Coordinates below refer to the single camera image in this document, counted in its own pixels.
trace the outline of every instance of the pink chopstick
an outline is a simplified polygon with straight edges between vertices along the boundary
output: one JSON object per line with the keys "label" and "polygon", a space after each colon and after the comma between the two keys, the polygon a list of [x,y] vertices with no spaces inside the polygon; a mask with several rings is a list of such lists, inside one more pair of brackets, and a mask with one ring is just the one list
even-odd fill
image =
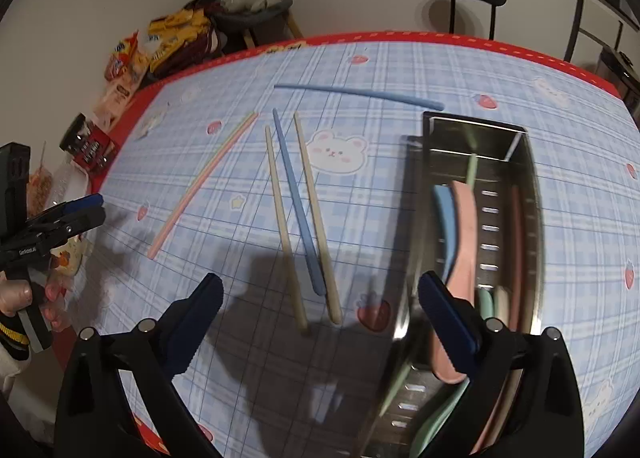
{"label": "pink chopstick", "polygon": [[229,138],[224,141],[220,149],[216,151],[216,154],[211,160],[209,160],[209,163],[202,169],[202,171],[200,171],[199,175],[197,175],[193,183],[191,183],[190,187],[187,189],[187,192],[184,194],[180,202],[178,202],[178,205],[175,207],[174,211],[171,213],[171,216],[169,216],[167,221],[162,226],[161,231],[158,232],[158,235],[151,245],[151,248],[149,248],[146,256],[150,260],[156,257],[156,255],[160,251],[160,248],[162,248],[162,244],[164,244],[164,241],[169,235],[169,232],[171,232],[171,229],[174,228],[174,225],[178,221],[178,218],[180,218],[180,215],[187,208],[187,205],[189,205],[191,199],[193,199],[195,194],[198,192],[198,189],[202,187],[209,175],[220,163],[220,160],[222,160],[222,158],[231,150],[231,148],[242,136],[242,134],[249,128],[250,125],[254,123],[256,118],[258,118],[258,114],[256,112],[247,115],[244,121],[242,121],[242,123],[239,125],[239,127],[237,127],[231,133]]}
{"label": "pink chopstick", "polygon": [[[476,290],[476,255],[478,251],[478,216],[474,192],[467,184],[453,181],[451,190],[456,202],[458,218],[458,250],[456,263],[447,279],[447,288],[453,297],[474,303]],[[447,384],[457,384],[465,375],[451,364],[444,346],[435,332],[431,341],[431,368],[433,374]]]}

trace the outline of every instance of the star print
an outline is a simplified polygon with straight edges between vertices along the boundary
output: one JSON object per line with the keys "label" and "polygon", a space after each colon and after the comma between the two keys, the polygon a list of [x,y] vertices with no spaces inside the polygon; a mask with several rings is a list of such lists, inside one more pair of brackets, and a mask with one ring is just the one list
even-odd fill
{"label": "star print", "polygon": [[244,205],[244,196],[238,195],[231,200],[231,210],[239,211]]}

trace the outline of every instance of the blue plaid tablecloth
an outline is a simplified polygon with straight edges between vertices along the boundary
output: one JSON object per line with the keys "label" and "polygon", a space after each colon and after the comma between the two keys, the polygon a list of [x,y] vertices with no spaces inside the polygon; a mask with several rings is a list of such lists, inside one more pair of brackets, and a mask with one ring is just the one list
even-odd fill
{"label": "blue plaid tablecloth", "polygon": [[[75,324],[130,330],[190,293],[206,272],[225,283],[225,304],[180,396],[226,457],[336,456],[349,450],[373,398],[404,279],[413,215],[407,137],[422,109],[275,83],[411,94],[446,112],[526,128],[544,225],[542,326],[568,342],[583,403],[586,456],[615,428],[640,374],[640,134],[623,103],[571,75],[461,46],[360,42],[258,56],[165,86],[122,148],[102,193],[108,219],[76,278]],[[487,99],[496,106],[487,106]],[[312,337],[296,334],[284,281],[264,141],[276,108],[308,211],[293,111],[316,131],[363,139],[352,174],[315,170],[345,323],[332,326],[310,291],[280,157],[278,174],[303,280]],[[251,111],[256,123],[196,194],[156,260],[146,251],[193,177]],[[162,121],[146,136],[139,129]],[[220,123],[210,127],[218,120]],[[274,143],[279,152],[277,141]],[[363,324],[371,298],[387,326]],[[151,424],[127,374],[130,402]]]}

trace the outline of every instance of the beige chopstick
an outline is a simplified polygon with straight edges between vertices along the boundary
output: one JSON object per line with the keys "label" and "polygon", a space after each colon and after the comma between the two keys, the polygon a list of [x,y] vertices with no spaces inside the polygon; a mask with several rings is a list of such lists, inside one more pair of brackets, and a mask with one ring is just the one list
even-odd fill
{"label": "beige chopstick", "polygon": [[276,157],[273,154],[273,143],[271,141],[271,130],[268,126],[264,128],[264,134],[267,139],[267,154],[269,157],[269,171],[271,173],[271,188],[273,189],[273,200],[276,206],[276,219],[278,221],[278,230],[280,231],[280,241],[282,242],[282,251],[284,252],[284,260],[287,266],[287,285],[289,295],[291,296],[291,305],[293,307],[293,317],[296,319],[298,330],[300,333],[308,333],[309,327],[306,320],[305,307],[302,303],[300,295],[300,282],[296,273],[296,265],[293,261],[293,250],[291,248],[291,240],[289,239],[289,230],[287,229],[287,219],[284,214],[284,206],[282,205],[282,193],[280,192],[280,182],[278,181],[278,169],[276,168]]}
{"label": "beige chopstick", "polygon": [[320,212],[320,203],[318,202],[318,194],[316,194],[316,184],[314,183],[314,174],[311,171],[309,163],[309,154],[306,152],[305,135],[300,124],[298,112],[293,113],[293,120],[296,123],[296,131],[298,132],[298,143],[300,145],[300,155],[302,156],[302,167],[305,170],[306,190],[309,193],[309,201],[311,203],[311,214],[314,218],[314,227],[316,228],[316,238],[318,238],[318,252],[320,252],[320,264],[322,265],[322,274],[326,284],[326,306],[329,310],[329,318],[334,324],[342,324],[342,310],[340,309],[340,297],[338,296],[338,288],[335,284],[334,266],[329,255],[329,246],[326,242],[326,234],[324,233],[324,224],[322,223],[322,213]]}

